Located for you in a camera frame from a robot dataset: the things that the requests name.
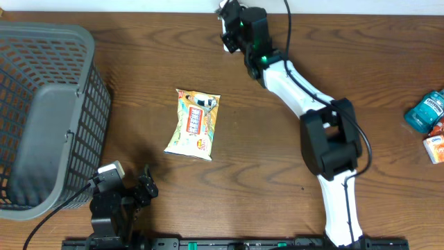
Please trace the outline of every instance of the printed label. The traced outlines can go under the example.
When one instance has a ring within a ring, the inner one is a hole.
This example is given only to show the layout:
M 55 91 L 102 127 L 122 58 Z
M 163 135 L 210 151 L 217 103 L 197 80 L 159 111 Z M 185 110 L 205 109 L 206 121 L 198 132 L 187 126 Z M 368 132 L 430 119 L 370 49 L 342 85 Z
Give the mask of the printed label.
M 434 100 L 427 98 L 424 104 L 432 108 L 438 116 L 443 114 L 443 109 Z
M 432 144 L 432 145 L 441 144 L 443 142 L 443 139 L 440 135 L 431 137 L 428 140 L 430 141 L 430 144 Z
M 199 139 L 197 141 L 197 148 L 200 149 L 200 150 L 203 150 L 203 151 L 206 150 L 207 143 L 205 142 L 205 140 Z
M 203 132 L 204 132 L 205 135 L 207 135 L 208 134 L 208 117 L 207 116 L 205 116 L 203 118 L 203 123 L 204 123 L 204 126 L 203 126 L 204 130 L 203 130 Z
M 195 135 L 200 134 L 200 122 L 202 121 L 202 110 L 189 107 L 187 132 Z

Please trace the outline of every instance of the wooden table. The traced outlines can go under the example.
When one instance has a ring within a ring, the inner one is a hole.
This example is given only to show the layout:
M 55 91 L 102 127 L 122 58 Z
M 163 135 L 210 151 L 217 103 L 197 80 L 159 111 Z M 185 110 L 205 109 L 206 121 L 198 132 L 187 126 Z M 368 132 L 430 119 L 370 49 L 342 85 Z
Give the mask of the wooden table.
M 80 24 L 114 90 L 102 163 L 129 176 L 152 164 L 160 195 L 137 221 L 150 235 L 281 238 L 321 234 L 316 177 L 300 155 L 297 117 L 252 81 L 243 56 L 222 49 L 216 15 L 6 12 L 11 21 Z M 284 48 L 287 17 L 270 15 Z M 371 236 L 404 236 L 411 249 L 444 245 L 444 166 L 403 114 L 444 86 L 444 17 L 294 15 L 291 59 L 318 89 L 347 97 L 373 145 L 357 179 L 359 222 Z M 176 88 L 221 94 L 213 161 L 163 153 L 177 123 Z M 360 159 L 361 167 L 366 157 Z M 19 249 L 42 218 L 0 221 L 0 249 Z M 92 232 L 88 206 L 59 212 L 30 249 L 59 249 Z

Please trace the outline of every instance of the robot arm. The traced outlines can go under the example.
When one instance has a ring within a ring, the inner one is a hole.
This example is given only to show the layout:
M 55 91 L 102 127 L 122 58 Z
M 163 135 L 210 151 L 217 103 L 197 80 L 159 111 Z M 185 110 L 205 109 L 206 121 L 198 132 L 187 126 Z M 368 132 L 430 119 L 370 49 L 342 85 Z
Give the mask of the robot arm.
M 237 0 L 225 3 L 221 3 L 221 9 L 216 12 L 223 20 L 224 34 L 221 38 L 226 49 L 231 53 L 242 51 L 250 76 L 278 95 L 300 118 L 302 156 L 322 188 L 327 215 L 325 233 L 336 247 L 352 244 L 353 240 L 362 236 L 356 213 L 355 178 L 348 181 L 350 219 L 343 184 L 346 177 L 356 172 L 357 158 L 361 155 L 359 135 L 340 114 L 312 99 L 288 77 L 284 68 L 286 58 L 272 47 L 264 9 L 246 8 Z M 347 99 L 334 101 L 305 80 L 291 62 L 287 61 L 287 67 L 307 90 L 355 118 Z M 339 132 L 328 135 L 325 128 L 329 126 L 338 126 Z

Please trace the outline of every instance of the snack bag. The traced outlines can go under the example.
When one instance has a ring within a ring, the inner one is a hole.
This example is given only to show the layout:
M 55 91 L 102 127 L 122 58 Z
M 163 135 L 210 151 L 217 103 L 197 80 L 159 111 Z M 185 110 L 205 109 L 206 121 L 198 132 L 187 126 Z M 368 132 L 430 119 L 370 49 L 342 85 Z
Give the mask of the snack bag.
M 424 146 L 433 164 L 444 162 L 444 135 L 427 138 Z
M 179 93 L 179 122 L 165 153 L 210 157 L 220 95 L 176 90 Z
M 432 131 L 430 132 L 430 136 L 435 136 L 435 135 L 441 135 L 444 133 L 444 117 L 439 119 L 438 122 L 435 124 L 435 126 L 433 127 Z

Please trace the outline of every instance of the mouthwash bottle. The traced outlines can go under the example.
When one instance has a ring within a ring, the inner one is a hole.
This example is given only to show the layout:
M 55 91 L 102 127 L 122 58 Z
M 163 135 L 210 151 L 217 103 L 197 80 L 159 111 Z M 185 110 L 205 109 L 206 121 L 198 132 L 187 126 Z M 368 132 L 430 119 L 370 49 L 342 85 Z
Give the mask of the mouthwash bottle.
M 420 133 L 428 133 L 434 124 L 444 115 L 444 90 L 426 94 L 424 99 L 412 108 L 405 120 Z

